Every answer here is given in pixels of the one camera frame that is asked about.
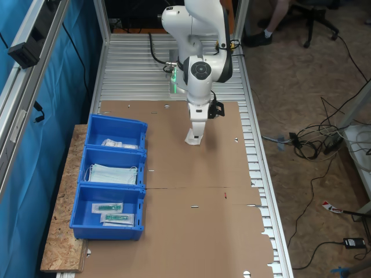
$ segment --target blue plastic tray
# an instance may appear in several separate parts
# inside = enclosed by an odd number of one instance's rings
[[[109,116],[90,114],[86,146],[101,146],[105,139],[111,139],[124,144],[137,145],[138,149],[132,151],[147,152],[144,147],[148,125],[139,120],[130,120]]]
[[[139,188],[144,188],[144,163],[147,155],[142,152],[126,151],[121,148],[102,148],[102,147],[84,147],[78,182],[85,182],[89,179],[89,167],[93,164],[99,164],[107,167],[117,168],[131,168],[133,166],[138,168],[137,180],[135,185]],[[87,182],[88,184],[100,185],[100,182]]]
[[[114,184],[78,184],[70,228],[77,239],[139,240],[143,233],[143,202],[146,190]],[[123,213],[135,214],[134,227],[103,226],[93,203],[123,202]]]

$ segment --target face mask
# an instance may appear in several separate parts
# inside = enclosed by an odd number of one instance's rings
[[[137,167],[127,168],[113,168],[105,167],[99,164],[91,165],[85,172],[84,180],[86,180],[86,173],[89,170],[89,180],[92,182],[105,182],[109,184],[130,184],[134,185],[137,180]]]

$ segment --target sterile package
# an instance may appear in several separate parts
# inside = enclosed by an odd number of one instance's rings
[[[88,181],[105,182],[110,184],[136,184],[137,167],[132,168],[114,168],[106,167],[99,164],[91,165],[85,172],[84,181],[89,171]]]
[[[102,146],[107,147],[117,147],[117,148],[127,148],[127,149],[138,149],[137,145],[123,144],[122,142],[116,142],[111,139],[106,139],[103,141]]]
[[[102,213],[100,222],[134,225],[134,214],[131,213]]]
[[[104,222],[103,226],[113,226],[113,227],[134,227],[134,225],[129,225],[129,224],[119,224],[119,223],[109,223],[109,222]]]
[[[92,204],[92,213],[121,213],[123,203],[96,203]]]

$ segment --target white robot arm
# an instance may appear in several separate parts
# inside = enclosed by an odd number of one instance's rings
[[[185,0],[185,6],[168,7],[162,14],[162,25],[178,44],[177,75],[183,73],[184,83],[178,83],[188,91],[188,109],[192,130],[186,142],[200,144],[207,119],[224,116],[224,108],[210,101],[213,82],[225,82],[232,76],[232,57],[228,16],[219,0]],[[218,35],[219,53],[202,55],[199,35]]]

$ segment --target brown cardboard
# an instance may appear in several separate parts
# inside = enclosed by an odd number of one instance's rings
[[[76,278],[272,278],[270,239],[252,188],[237,103],[206,123],[200,146],[184,101],[103,101],[100,112],[148,123],[147,194],[139,241],[89,241]]]
[[[102,101],[100,112],[148,123],[147,168],[154,171],[147,172],[147,188],[244,187],[249,203],[260,204],[259,190],[251,188],[238,104],[224,109],[225,117],[206,122],[200,146],[184,142],[191,127],[185,101]]]
[[[90,241],[76,278],[272,278],[260,210],[241,188],[148,189],[139,241]]]

